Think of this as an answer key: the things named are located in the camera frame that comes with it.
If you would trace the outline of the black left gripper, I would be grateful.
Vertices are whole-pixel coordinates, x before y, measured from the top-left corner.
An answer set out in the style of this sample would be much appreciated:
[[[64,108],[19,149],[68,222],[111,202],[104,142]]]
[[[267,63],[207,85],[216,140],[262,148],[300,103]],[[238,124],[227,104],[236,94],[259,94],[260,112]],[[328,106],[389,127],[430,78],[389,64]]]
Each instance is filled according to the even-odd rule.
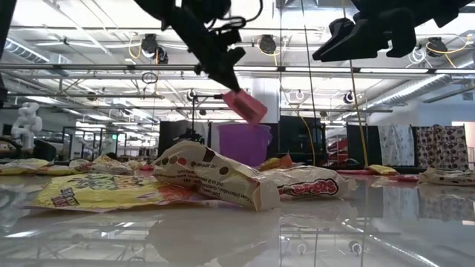
[[[196,74],[201,71],[230,90],[240,85],[234,66],[246,54],[242,47],[227,49],[224,35],[209,32],[201,22],[221,19],[229,11],[231,0],[134,0],[145,12],[159,20],[166,20],[199,61]]]

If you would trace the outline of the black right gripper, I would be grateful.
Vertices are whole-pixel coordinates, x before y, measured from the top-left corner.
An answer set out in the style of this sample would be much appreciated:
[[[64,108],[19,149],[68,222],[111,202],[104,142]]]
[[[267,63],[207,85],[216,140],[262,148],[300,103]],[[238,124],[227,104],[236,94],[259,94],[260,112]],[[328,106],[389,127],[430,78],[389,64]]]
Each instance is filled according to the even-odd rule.
[[[401,58],[416,43],[415,27],[428,19],[430,0],[352,0],[358,9],[355,22],[348,18],[330,23],[331,38],[312,58],[321,62],[376,58]]]

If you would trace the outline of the small purple bucket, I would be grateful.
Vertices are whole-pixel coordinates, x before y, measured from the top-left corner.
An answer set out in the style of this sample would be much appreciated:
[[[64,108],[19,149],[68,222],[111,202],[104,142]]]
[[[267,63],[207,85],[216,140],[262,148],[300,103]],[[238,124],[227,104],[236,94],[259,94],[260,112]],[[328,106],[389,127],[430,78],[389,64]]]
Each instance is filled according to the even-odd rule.
[[[272,141],[268,125],[227,124],[218,127],[220,154],[250,167],[266,160]]]

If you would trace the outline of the white building column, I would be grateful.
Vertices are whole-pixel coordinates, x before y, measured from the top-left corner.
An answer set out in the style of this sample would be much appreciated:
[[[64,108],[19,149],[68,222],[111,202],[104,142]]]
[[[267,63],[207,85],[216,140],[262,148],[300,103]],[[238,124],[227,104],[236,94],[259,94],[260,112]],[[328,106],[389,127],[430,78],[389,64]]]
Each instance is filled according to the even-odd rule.
[[[267,107],[262,123],[278,123],[280,119],[281,83],[275,78],[258,78],[252,81],[252,95]]]

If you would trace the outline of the black partition panel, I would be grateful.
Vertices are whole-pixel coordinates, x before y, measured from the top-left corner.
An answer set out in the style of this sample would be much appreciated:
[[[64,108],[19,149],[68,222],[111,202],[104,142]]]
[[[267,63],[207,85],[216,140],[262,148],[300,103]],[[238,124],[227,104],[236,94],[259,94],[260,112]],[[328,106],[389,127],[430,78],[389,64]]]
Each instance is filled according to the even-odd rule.
[[[282,116],[278,123],[277,155],[289,154],[293,162],[320,166],[327,152],[320,119]]]
[[[205,122],[195,122],[195,130],[202,135],[205,139],[205,144],[208,141],[209,125]],[[161,156],[163,152],[169,149],[181,141],[193,141],[190,137],[191,133],[191,121],[162,121],[160,123],[160,136],[158,143],[158,156]]]
[[[348,157],[354,159],[361,167],[365,166],[364,150],[361,137],[364,137],[367,152],[368,165],[380,165],[381,147],[379,130],[377,126],[363,125],[363,135],[361,135],[358,125],[347,126],[347,151]]]

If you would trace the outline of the red machine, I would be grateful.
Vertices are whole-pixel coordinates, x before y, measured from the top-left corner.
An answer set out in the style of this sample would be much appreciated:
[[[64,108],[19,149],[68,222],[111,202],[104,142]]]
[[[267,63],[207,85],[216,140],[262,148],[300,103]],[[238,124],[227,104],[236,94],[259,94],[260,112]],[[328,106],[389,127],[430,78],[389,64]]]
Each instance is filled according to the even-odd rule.
[[[341,165],[348,160],[348,140],[346,137],[340,138],[327,147],[328,163],[330,165]]]

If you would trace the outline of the white floral patterned cloth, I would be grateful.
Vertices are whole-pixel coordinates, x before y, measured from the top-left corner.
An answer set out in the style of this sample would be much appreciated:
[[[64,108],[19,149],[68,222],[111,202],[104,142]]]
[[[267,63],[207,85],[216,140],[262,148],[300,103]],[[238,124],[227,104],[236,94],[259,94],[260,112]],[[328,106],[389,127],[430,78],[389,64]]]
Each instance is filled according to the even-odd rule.
[[[378,131],[382,165],[414,165],[415,145],[409,125],[380,125]]]

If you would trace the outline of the dark dotted patterned cloth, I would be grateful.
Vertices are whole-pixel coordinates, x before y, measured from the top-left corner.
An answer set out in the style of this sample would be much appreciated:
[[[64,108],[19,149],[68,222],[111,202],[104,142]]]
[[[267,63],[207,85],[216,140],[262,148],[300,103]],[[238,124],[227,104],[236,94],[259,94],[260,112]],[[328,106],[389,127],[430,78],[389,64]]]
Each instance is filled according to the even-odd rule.
[[[463,126],[415,128],[416,162],[420,168],[467,171],[468,147]]]

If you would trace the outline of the grey ventilation duct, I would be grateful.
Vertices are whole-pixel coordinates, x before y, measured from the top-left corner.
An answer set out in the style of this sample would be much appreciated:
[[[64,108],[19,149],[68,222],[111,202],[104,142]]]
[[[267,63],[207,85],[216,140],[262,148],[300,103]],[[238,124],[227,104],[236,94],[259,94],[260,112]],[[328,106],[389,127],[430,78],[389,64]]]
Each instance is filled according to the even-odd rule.
[[[49,59],[45,56],[9,38],[6,38],[4,49],[9,53],[17,55],[35,64],[46,64],[49,62]]]
[[[475,75],[475,59],[468,59],[457,65],[457,69],[436,70],[433,76],[420,80],[411,80],[396,88],[388,96],[374,99],[367,108],[382,105],[397,105],[426,93],[441,89],[454,83],[455,76]]]

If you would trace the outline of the grey metal ceiling rail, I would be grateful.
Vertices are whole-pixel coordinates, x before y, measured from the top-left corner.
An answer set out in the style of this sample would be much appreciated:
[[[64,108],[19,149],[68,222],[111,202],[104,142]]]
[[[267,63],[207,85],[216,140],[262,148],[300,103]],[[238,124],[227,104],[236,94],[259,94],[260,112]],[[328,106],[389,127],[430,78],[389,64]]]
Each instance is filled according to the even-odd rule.
[[[0,63],[0,70],[170,70],[195,71],[194,65],[73,65],[73,64],[7,64]],[[245,66],[234,67],[240,72],[289,72],[289,73],[371,73],[401,75],[475,75],[475,69],[435,69],[435,68],[384,68],[384,67],[292,67],[292,66]]]

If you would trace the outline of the black aluminium table frame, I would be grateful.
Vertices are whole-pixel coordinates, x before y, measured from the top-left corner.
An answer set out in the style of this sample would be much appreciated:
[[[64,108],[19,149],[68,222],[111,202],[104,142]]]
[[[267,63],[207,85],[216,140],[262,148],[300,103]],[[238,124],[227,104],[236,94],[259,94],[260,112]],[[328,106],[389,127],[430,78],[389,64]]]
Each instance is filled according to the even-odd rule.
[[[0,165],[3,165],[3,164],[6,164],[6,163],[9,163],[9,162],[12,162],[13,160],[15,159],[0,159]],[[52,165],[65,165],[65,166],[69,166],[71,161],[64,161],[64,162],[49,162],[47,166],[52,166]],[[320,168],[326,168],[326,169],[330,169],[330,170],[368,170],[367,168],[363,168],[361,166],[320,166]],[[148,170],[146,171],[153,171],[155,169],[155,165],[148,165]],[[424,172],[426,169],[425,168],[417,168],[417,167],[394,167],[393,169],[395,169],[398,174],[410,174],[410,175],[413,175],[413,174],[418,174],[418,173],[421,173],[421,172]]]

